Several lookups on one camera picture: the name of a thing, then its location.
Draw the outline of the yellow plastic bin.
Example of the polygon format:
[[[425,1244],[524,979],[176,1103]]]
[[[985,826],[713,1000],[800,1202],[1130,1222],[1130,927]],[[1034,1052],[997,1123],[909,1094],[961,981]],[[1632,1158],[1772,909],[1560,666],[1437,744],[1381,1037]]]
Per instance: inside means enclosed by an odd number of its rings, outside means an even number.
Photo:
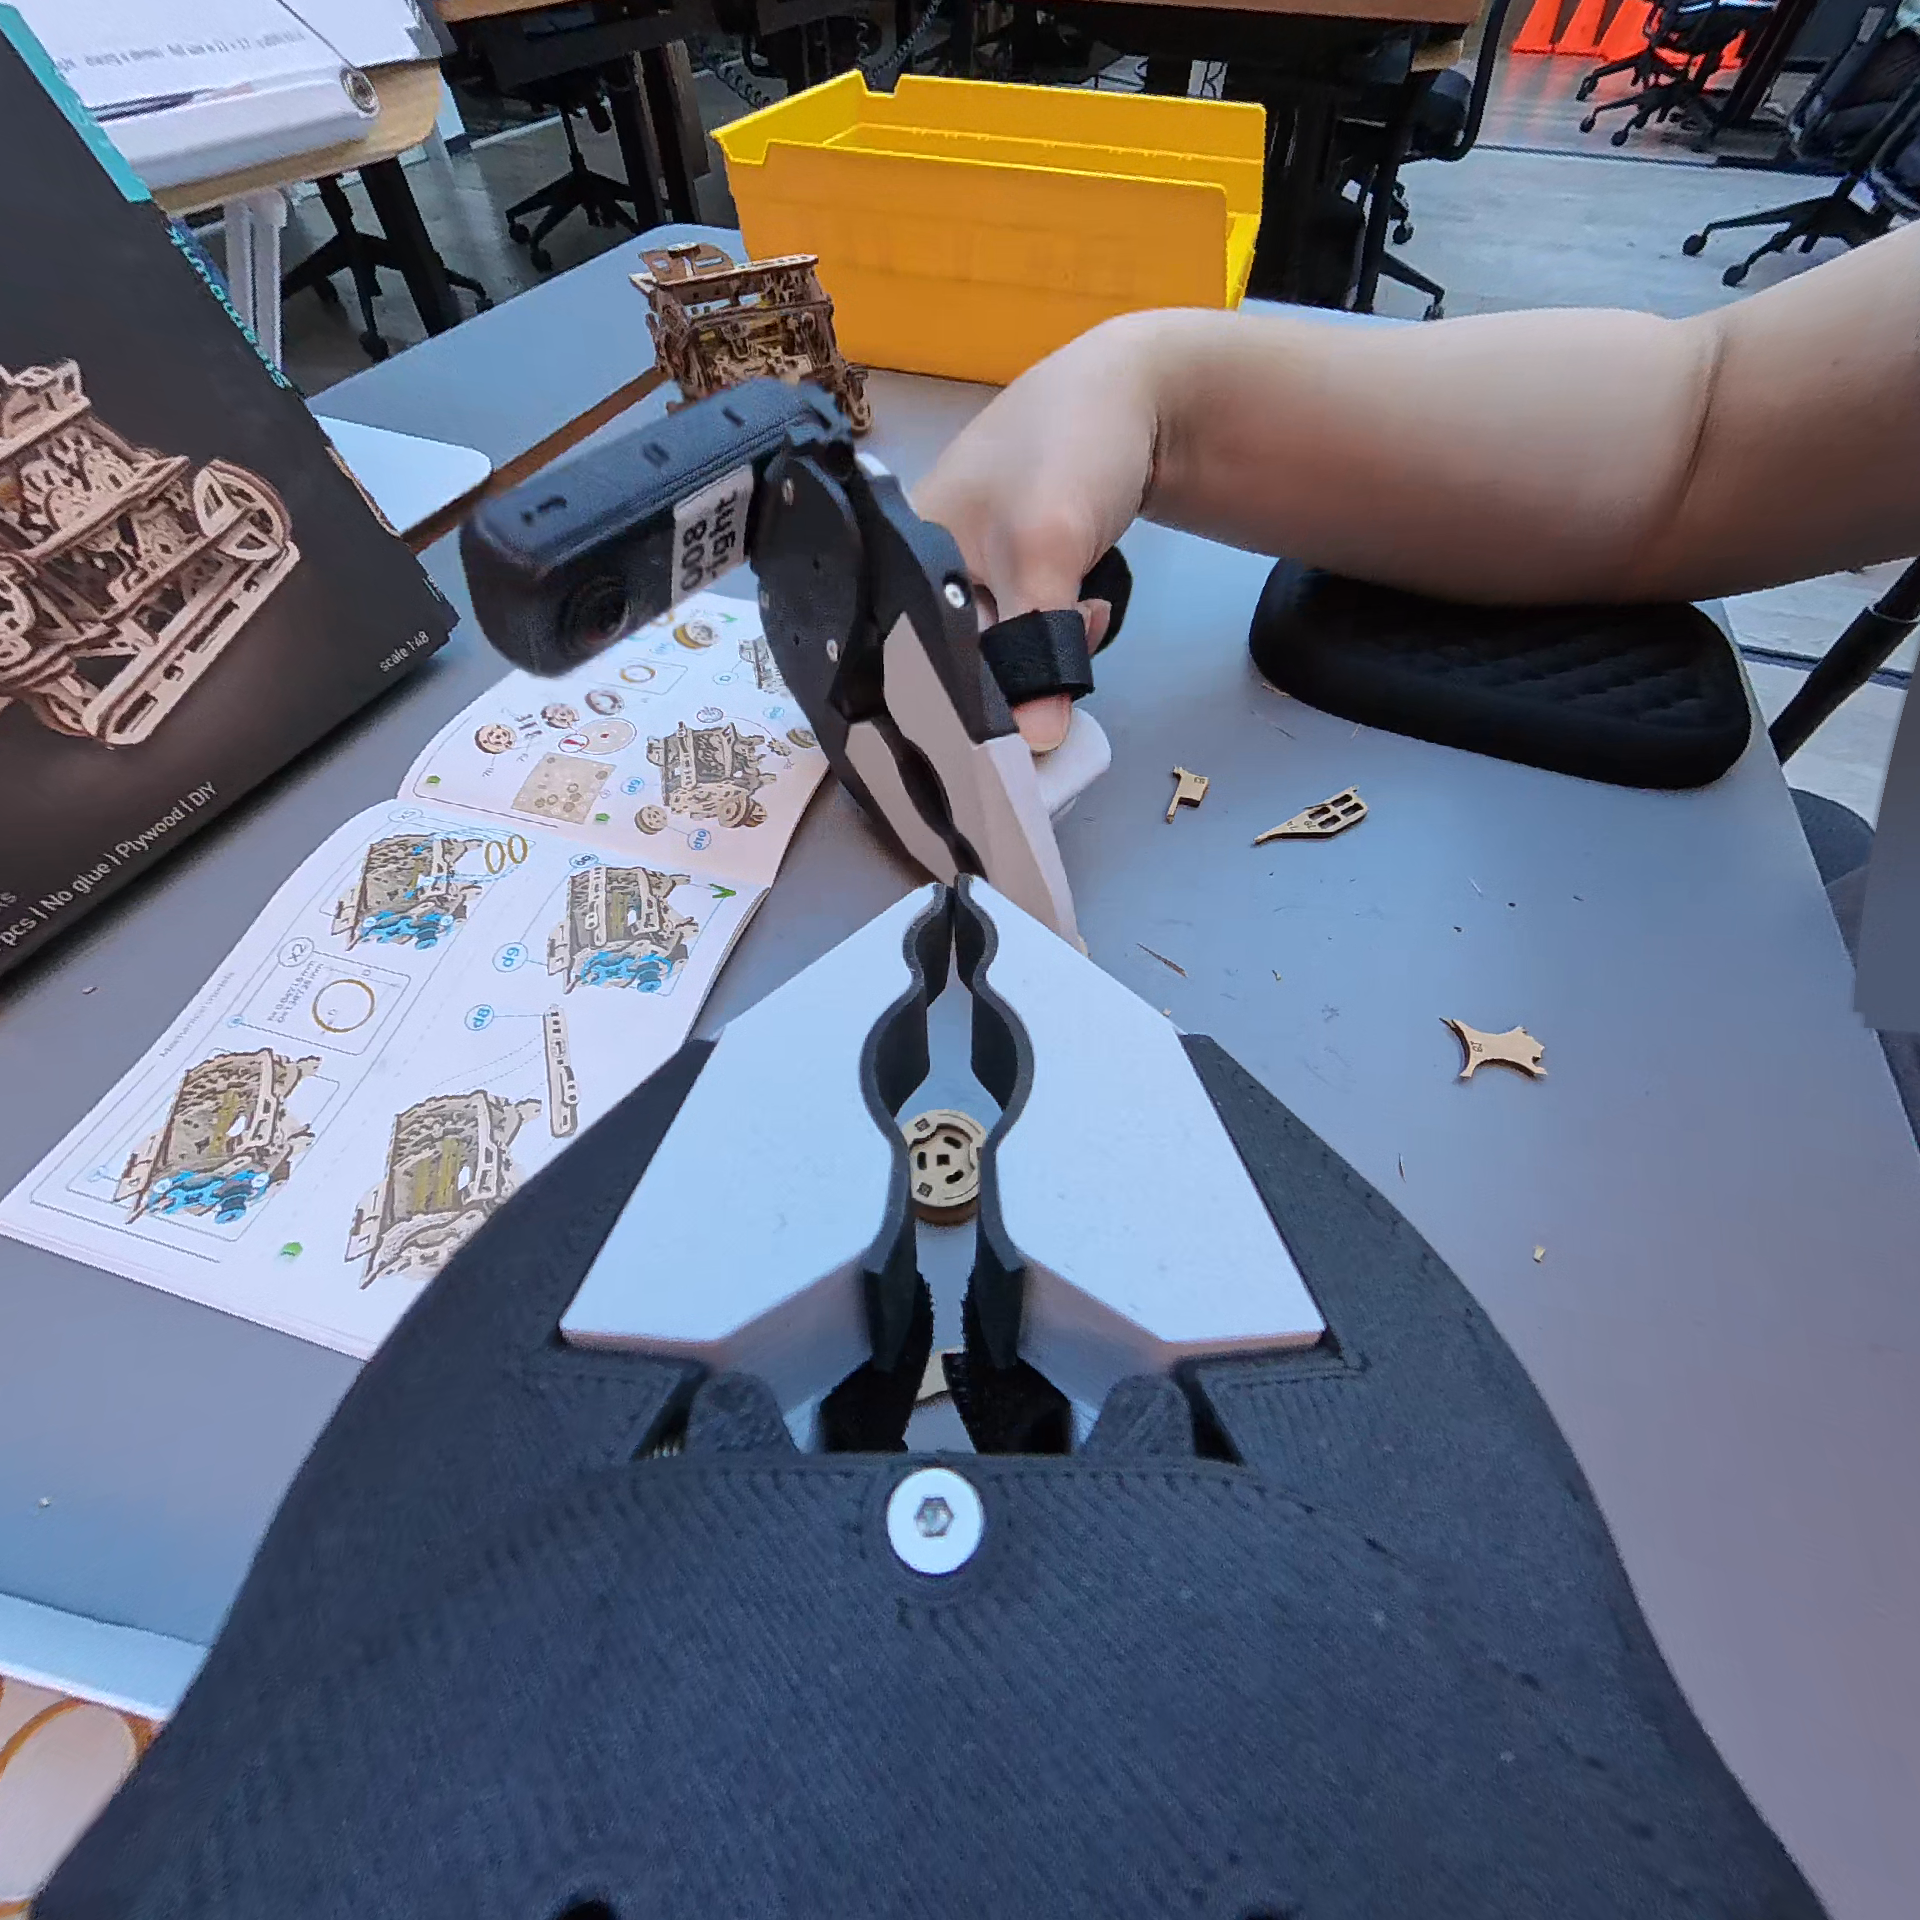
[[[752,255],[816,253],[844,354],[1004,383],[1093,324],[1237,306],[1265,110],[859,70],[716,132]]]

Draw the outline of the assembled wooden model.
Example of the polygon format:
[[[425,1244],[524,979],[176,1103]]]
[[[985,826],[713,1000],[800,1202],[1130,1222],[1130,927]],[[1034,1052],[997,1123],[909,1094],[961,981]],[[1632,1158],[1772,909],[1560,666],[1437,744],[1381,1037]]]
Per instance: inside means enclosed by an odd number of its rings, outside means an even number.
[[[651,308],[656,363],[679,386],[668,412],[754,378],[779,378],[829,392],[859,437],[873,429],[867,375],[837,344],[816,253],[741,264],[712,243],[682,243],[641,259],[631,284]]]

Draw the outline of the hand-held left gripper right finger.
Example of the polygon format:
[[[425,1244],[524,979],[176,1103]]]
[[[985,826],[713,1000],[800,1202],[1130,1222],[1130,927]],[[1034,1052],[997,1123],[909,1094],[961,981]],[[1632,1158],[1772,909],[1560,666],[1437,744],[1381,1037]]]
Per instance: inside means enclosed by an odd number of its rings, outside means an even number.
[[[961,879],[980,1151],[962,1407],[1066,1446],[1127,1375],[1325,1336],[1178,1026],[985,879]]]

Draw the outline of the black model kit box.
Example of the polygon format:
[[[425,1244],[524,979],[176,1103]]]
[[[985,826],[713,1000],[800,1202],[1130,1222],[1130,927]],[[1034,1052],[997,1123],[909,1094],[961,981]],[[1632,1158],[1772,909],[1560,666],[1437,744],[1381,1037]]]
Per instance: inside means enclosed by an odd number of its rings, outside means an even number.
[[[2,252],[13,972],[455,614],[11,6]]]

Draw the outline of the instruction sheet in clear stand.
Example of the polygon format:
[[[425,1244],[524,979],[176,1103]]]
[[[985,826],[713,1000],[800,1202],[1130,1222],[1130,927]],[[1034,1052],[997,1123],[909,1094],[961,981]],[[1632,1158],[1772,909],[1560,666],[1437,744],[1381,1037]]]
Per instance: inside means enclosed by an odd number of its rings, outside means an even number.
[[[436,62],[411,3],[20,3],[41,50],[148,187],[373,130],[373,70]]]

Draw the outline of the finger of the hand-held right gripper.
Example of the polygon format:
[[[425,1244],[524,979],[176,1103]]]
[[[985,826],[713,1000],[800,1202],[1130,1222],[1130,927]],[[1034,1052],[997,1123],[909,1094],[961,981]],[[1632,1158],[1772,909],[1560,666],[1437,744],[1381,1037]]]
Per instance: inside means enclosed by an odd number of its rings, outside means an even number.
[[[882,706],[884,716],[965,720],[933,661],[888,661]],[[1051,816],[1088,789],[1088,717],[1076,712],[1064,744],[1042,759],[1034,759],[1018,732],[980,740],[993,743],[993,875],[985,879],[1067,943],[1081,943]]]
[[[993,743],[961,716],[859,717],[834,767],[936,879],[993,875]]]

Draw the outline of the black office chair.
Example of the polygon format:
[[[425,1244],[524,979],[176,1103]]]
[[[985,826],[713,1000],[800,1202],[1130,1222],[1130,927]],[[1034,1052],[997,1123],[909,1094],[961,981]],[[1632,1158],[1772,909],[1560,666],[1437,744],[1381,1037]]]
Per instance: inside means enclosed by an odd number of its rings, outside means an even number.
[[[573,125],[573,116],[585,114],[593,130],[616,132],[621,154],[628,154],[628,132],[637,125],[634,119],[637,93],[631,62],[573,66],[540,79],[522,76],[517,85],[504,86],[500,95],[517,104],[556,110],[568,142],[568,172],[530,199],[507,207],[509,240],[529,252],[540,275],[556,269],[544,246],[546,236],[573,210],[580,210],[591,226],[641,231],[635,187],[597,174],[583,155]]]
[[[1682,252],[1696,255],[1712,234],[1767,226],[1772,237],[1727,268],[1722,284],[1739,285],[1765,255],[1827,240],[1859,246],[1919,218],[1919,5],[1871,10],[1856,42],[1823,72],[1792,110],[1789,158],[1839,174],[1816,199],[1707,221]]]
[[[1313,300],[1372,312],[1381,276],[1426,296],[1445,315],[1448,290],[1385,250],[1410,240],[1402,172],[1416,159],[1460,159],[1474,144],[1487,85],[1460,64],[1463,34],[1416,55],[1404,83],[1355,91],[1335,119],[1329,180],[1314,210]]]

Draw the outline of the illustrated instruction booklet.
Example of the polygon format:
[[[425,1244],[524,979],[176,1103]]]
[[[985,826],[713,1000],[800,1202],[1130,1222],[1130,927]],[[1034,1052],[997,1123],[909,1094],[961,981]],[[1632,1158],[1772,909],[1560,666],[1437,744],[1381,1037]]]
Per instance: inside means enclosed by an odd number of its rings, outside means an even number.
[[[823,774],[720,592],[509,675],[279,887],[4,1235],[369,1358],[689,1037]]]

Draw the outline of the black wrist rest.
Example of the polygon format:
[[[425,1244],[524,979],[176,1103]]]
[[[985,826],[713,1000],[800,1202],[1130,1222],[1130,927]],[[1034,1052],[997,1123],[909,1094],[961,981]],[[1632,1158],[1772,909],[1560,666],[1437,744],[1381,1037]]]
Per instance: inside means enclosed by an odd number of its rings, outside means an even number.
[[[1597,784],[1699,789],[1754,730],[1737,652],[1692,603],[1457,606],[1284,559],[1250,656],[1331,716]]]

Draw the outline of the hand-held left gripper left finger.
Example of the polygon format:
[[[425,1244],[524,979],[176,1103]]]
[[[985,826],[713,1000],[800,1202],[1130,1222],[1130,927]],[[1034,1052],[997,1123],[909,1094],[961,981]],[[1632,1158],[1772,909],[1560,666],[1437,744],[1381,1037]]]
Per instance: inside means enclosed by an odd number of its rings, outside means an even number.
[[[900,1443],[930,1295],[897,1117],[949,950],[928,884],[728,1023],[561,1318],[569,1346],[756,1375],[803,1443]]]

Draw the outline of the wooden wheel disc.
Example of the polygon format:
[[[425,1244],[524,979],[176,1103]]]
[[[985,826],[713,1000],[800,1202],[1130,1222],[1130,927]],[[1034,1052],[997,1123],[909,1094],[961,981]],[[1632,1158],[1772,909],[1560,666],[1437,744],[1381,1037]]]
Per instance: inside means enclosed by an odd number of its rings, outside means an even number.
[[[980,1190],[988,1126],[965,1110],[922,1110],[900,1120],[908,1149],[908,1198],[936,1224],[971,1220]]]

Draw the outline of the person's right forearm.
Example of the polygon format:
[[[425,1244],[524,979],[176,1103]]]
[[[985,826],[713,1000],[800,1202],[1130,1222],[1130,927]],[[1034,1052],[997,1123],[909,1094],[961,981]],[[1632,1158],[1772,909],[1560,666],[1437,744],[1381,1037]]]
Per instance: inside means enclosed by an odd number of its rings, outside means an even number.
[[[1754,592],[1919,539],[1919,236],[1739,303],[1162,315],[1151,511],[1474,603]]]

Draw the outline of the person's right hand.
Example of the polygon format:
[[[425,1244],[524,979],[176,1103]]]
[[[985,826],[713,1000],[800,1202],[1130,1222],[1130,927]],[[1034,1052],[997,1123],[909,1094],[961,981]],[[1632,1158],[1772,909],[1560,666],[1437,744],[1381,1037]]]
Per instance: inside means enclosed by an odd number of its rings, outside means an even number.
[[[988,622],[1073,608],[1105,643],[1113,608],[1081,595],[1138,517],[1160,443],[1160,315],[1093,327],[1019,375],[913,487],[993,599]]]

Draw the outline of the orange traffic cones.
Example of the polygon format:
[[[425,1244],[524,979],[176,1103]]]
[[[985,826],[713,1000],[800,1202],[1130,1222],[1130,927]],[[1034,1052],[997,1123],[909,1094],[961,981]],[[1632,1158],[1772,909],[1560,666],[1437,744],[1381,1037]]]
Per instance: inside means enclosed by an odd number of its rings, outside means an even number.
[[[1604,78],[1641,60],[1680,62],[1712,79],[1737,72],[1772,14],[1772,3],[1537,3],[1506,53],[1600,62]]]

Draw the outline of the white stand base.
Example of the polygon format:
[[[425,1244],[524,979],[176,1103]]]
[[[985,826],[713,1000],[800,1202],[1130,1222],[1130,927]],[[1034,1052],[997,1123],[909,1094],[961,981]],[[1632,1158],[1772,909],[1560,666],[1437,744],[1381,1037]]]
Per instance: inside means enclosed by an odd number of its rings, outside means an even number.
[[[315,424],[397,538],[415,539],[444,510],[458,511],[493,470],[487,453],[461,443],[329,416],[315,416]]]

